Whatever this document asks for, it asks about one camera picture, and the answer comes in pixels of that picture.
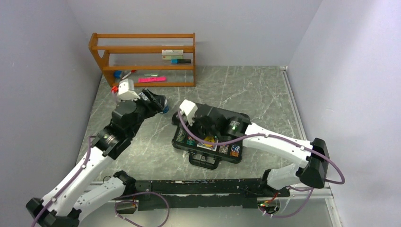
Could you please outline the blue playing card deck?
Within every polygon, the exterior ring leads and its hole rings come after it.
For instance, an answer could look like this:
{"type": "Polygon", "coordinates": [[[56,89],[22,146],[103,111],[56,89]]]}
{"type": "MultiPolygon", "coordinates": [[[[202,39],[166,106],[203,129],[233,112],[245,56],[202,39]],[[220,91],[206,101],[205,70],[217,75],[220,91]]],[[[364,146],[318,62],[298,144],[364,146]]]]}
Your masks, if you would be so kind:
{"type": "Polygon", "coordinates": [[[211,151],[217,150],[217,145],[212,145],[212,144],[207,144],[207,143],[202,143],[202,142],[199,142],[197,144],[197,147],[204,148],[204,149],[211,150],[211,151]]]}

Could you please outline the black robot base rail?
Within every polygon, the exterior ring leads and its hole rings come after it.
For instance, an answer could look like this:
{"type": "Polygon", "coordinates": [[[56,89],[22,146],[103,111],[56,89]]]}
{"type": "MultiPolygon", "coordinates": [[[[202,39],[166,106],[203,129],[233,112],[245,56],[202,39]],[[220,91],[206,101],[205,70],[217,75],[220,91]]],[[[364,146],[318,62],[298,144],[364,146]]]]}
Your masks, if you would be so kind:
{"type": "Polygon", "coordinates": [[[288,189],[275,190],[260,178],[211,180],[140,180],[118,200],[138,201],[140,211],[170,208],[241,207],[255,209],[272,198],[289,197],[288,189]]]}

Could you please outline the pink white chip stack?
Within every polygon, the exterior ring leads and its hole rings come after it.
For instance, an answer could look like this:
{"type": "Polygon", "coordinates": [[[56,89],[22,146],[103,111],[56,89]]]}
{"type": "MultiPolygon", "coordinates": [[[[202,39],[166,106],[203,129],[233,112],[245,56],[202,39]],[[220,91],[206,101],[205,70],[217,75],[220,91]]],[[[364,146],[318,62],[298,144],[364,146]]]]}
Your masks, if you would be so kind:
{"type": "Polygon", "coordinates": [[[219,153],[228,155],[229,154],[229,145],[221,145],[218,150],[219,153]]]}

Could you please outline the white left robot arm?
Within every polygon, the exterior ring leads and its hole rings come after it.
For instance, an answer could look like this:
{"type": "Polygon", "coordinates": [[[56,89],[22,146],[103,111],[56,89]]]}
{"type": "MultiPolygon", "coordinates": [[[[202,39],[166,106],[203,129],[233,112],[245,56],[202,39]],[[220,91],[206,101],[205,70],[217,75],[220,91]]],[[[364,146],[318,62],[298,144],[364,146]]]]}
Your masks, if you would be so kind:
{"type": "Polygon", "coordinates": [[[145,119],[168,112],[164,95],[147,88],[138,99],[121,100],[111,119],[95,136],[89,136],[88,149],[77,165],[49,193],[32,198],[26,209],[33,217],[32,226],[77,227],[91,212],[114,198],[131,198],[137,192],[136,180],[125,171],[118,171],[101,186],[85,193],[85,189],[108,165],[130,146],[145,119]]]}

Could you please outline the black poker set case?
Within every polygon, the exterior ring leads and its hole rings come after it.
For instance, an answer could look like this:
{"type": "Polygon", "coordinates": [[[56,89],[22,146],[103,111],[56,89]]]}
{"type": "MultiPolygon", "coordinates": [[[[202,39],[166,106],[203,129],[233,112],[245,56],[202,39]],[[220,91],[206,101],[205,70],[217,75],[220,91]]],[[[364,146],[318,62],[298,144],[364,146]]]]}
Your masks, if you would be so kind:
{"type": "Polygon", "coordinates": [[[172,125],[177,127],[172,145],[189,153],[188,160],[192,165],[214,170],[220,161],[238,164],[242,160],[243,144],[237,141],[228,144],[245,135],[245,130],[251,124],[249,115],[196,104],[198,113],[194,116],[192,126],[186,123],[189,131],[202,141],[191,136],[181,125],[178,113],[172,117],[172,125]]]}

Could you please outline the yellow dealer button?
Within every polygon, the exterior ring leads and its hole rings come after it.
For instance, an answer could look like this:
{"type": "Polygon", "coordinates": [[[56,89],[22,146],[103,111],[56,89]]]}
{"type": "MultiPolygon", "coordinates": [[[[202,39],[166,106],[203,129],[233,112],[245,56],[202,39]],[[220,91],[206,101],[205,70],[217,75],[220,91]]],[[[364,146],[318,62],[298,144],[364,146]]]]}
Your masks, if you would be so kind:
{"type": "Polygon", "coordinates": [[[208,136],[204,140],[205,140],[204,145],[207,147],[213,147],[214,144],[216,143],[216,138],[214,137],[208,136]]]}

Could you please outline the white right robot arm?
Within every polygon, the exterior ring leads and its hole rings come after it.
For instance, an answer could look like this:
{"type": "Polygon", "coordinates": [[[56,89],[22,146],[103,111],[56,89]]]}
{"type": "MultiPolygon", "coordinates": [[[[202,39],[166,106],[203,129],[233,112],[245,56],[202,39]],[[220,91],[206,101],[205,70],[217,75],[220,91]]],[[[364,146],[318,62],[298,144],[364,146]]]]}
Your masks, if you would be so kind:
{"type": "Polygon", "coordinates": [[[252,123],[243,113],[231,117],[194,117],[189,127],[202,140],[213,136],[221,142],[240,142],[246,148],[266,151],[290,161],[289,166],[265,172],[260,183],[265,196],[297,183],[317,189],[325,186],[329,153],[326,142],[320,138],[308,141],[283,136],[252,123]]]}

